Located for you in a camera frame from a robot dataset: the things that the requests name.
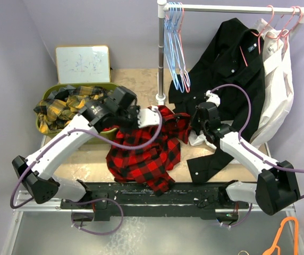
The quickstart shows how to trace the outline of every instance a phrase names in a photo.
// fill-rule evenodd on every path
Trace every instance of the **yellow and black flannel shirt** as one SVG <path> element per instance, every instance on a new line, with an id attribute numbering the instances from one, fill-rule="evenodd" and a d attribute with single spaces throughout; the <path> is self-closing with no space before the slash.
<path id="1" fill-rule="evenodd" d="M 72 90 L 66 101 L 43 99 L 34 112 L 38 115 L 39 131 L 42 134 L 56 133 L 64 129 L 86 102 L 101 98 L 107 90 L 101 87 L 80 86 Z"/>

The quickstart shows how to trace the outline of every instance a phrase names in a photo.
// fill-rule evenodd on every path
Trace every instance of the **plastic hanger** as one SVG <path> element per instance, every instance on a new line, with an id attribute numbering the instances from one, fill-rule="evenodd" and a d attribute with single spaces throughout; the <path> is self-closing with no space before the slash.
<path id="1" fill-rule="evenodd" d="M 181 11 L 181 18 L 182 19 L 181 19 L 179 28 L 177 30 L 176 42 L 179 45 L 179 50 L 180 50 L 180 53 L 181 53 L 181 60 L 182 60 L 182 64 L 179 65 L 180 77 L 182 79 L 182 83 L 185 86 L 186 92 L 189 93 L 190 92 L 191 83 L 190 83 L 189 74 L 186 71 L 186 64 L 185 64 L 185 58 L 184 58 L 184 52 L 183 52 L 183 43 L 182 43 L 182 37 L 181 37 L 181 28 L 182 28 L 182 23 L 183 23 L 183 19 L 184 19 L 184 8 L 181 7 L 180 11 Z"/>
<path id="2" fill-rule="evenodd" d="M 174 42 L 172 38 L 172 28 L 176 24 L 176 8 L 171 6 L 170 7 L 170 16 L 166 16 L 165 19 L 165 30 L 167 32 L 167 36 L 164 37 L 164 45 L 165 45 L 165 56 L 166 61 L 168 64 L 168 69 L 170 70 L 171 77 L 174 83 L 174 86 L 176 90 L 180 90 L 182 93 L 184 92 L 184 86 L 181 87 L 177 73 L 175 71 L 175 61 L 176 61 L 176 55 L 174 50 Z"/>
<path id="3" fill-rule="evenodd" d="M 274 19 L 274 16 L 275 16 L 275 11 L 274 11 L 274 7 L 272 5 L 268 5 L 267 7 L 271 7 L 272 11 L 273 11 L 273 14 L 272 14 L 272 17 L 270 19 L 270 21 L 265 25 L 265 27 L 258 33 L 254 33 L 254 32 L 251 32 L 254 36 L 258 37 L 257 39 L 257 44 L 258 44 L 258 54 L 260 54 L 261 50 L 260 50 L 260 37 L 262 36 L 262 33 L 264 32 L 264 30 L 267 28 L 267 26 L 272 22 L 272 20 Z M 241 54 L 242 54 L 242 57 L 243 57 L 243 60 L 244 60 L 244 63 L 246 65 L 246 67 L 248 67 L 248 63 L 247 63 L 247 60 L 244 56 L 244 53 L 243 53 L 243 50 L 242 50 L 242 47 L 239 46 L 239 50 L 241 50 Z"/>
<path id="4" fill-rule="evenodd" d="M 281 38 L 284 38 L 283 41 L 284 41 L 284 45 L 285 45 L 285 50 L 288 48 L 288 37 L 289 37 L 290 32 L 299 24 L 299 22 L 303 18 L 303 13 L 302 13 L 301 7 L 299 7 L 299 6 L 292 6 L 291 8 L 293 8 L 293 13 L 292 13 L 290 19 L 287 21 L 287 23 L 282 28 L 281 32 L 276 37 L 267 36 L 268 38 L 276 39 L 277 40 L 277 48 L 278 48 L 278 41 Z M 299 20 L 297 21 L 297 23 L 294 25 L 294 27 L 292 29 L 288 30 L 287 26 L 289 25 L 290 21 L 294 18 L 295 13 L 296 13 L 296 8 L 298 8 L 300 10 Z"/>
<path id="5" fill-rule="evenodd" d="M 272 16 L 271 16 L 271 19 L 270 21 L 265 25 L 265 27 L 263 27 L 263 29 L 259 32 L 259 34 L 256 34 L 254 32 L 251 32 L 253 35 L 257 36 L 258 37 L 258 53 L 260 54 L 260 37 L 262 36 L 262 33 L 264 32 L 264 30 L 267 28 L 267 26 L 272 22 L 272 20 L 274 19 L 274 16 L 275 16 L 275 11 L 274 11 L 274 7 L 272 5 L 268 5 L 267 7 L 271 7 L 272 9 Z"/>
<path id="6" fill-rule="evenodd" d="M 184 9 L 182 3 L 170 2 L 170 5 L 170 17 L 166 16 L 165 19 L 165 31 L 167 33 L 167 36 L 164 38 L 166 61 L 176 90 L 180 90 L 182 93 L 186 90 L 186 92 L 189 93 L 190 78 L 186 71 L 180 34 L 184 18 Z M 176 74 L 176 64 L 180 69 L 181 84 Z"/>
<path id="7" fill-rule="evenodd" d="M 298 248 L 299 248 L 299 221 L 295 217 L 286 217 L 282 220 L 281 226 L 277 231 L 277 234 L 275 236 L 273 245 L 263 252 L 263 255 L 272 255 L 273 252 L 277 249 L 277 255 L 281 254 L 281 248 L 277 245 L 278 240 L 280 239 L 280 236 L 282 234 L 283 228 L 285 223 L 288 221 L 293 220 L 295 222 L 295 233 L 294 233 L 294 255 L 298 255 Z"/>

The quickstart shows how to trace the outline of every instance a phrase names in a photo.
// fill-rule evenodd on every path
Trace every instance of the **black metal base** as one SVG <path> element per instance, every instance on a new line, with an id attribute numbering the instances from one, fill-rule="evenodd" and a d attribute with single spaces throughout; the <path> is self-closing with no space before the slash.
<path id="1" fill-rule="evenodd" d="M 216 209 L 234 209 L 235 202 L 220 203 L 218 188 L 224 183 L 175 183 L 174 187 L 160 197 L 145 184 L 86 182 L 93 199 L 111 198 L 123 208 L 125 216 L 141 217 L 200 217 L 201 219 L 223 218 L 231 221 L 236 215 L 226 212 L 216 213 Z M 92 205 L 77 206 L 68 201 L 61 202 L 61 209 L 92 209 Z M 239 202 L 240 209 L 249 205 Z M 120 216 L 117 206 L 110 202 L 95 204 L 94 220 L 109 220 Z"/>

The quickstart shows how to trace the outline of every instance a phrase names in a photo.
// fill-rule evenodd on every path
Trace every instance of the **black button-up shirt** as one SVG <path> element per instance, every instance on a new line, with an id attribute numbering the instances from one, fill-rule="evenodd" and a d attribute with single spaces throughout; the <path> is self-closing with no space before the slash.
<path id="1" fill-rule="evenodd" d="M 181 93 L 173 82 L 168 92 L 170 103 L 175 103 L 175 112 L 193 115 L 195 107 L 205 101 L 205 93 L 219 85 L 232 83 L 242 87 L 251 100 L 251 118 L 242 136 L 250 141 L 258 129 L 259 119 L 265 99 L 265 75 L 262 54 L 258 51 L 258 38 L 242 22 L 234 18 L 221 24 L 215 37 L 189 72 L 191 90 Z M 261 50 L 263 39 L 260 39 Z M 219 115 L 222 121 L 233 120 L 237 131 L 244 125 L 248 115 L 245 96 L 236 88 L 223 88 L 215 92 L 221 99 Z M 232 157 L 219 148 L 213 155 L 188 160 L 193 182 L 206 182 L 224 168 Z"/>

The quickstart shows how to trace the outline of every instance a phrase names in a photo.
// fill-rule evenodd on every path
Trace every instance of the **white shirt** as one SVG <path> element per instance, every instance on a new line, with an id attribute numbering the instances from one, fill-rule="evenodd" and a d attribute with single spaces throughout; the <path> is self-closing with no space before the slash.
<path id="1" fill-rule="evenodd" d="M 261 31 L 267 22 L 264 19 L 258 20 L 252 27 Z M 284 42 L 282 40 L 271 39 L 276 37 L 281 31 L 275 30 L 271 26 L 263 31 L 263 65 L 265 71 L 265 101 L 260 116 L 258 130 L 251 138 L 251 144 L 258 148 L 263 143 L 269 141 L 282 125 L 285 117 L 289 113 L 294 90 L 292 84 L 291 60 L 289 43 L 284 52 Z M 205 142 L 213 149 L 216 147 L 209 143 L 203 134 L 197 136 L 191 131 L 189 136 L 191 145 L 200 145 Z"/>

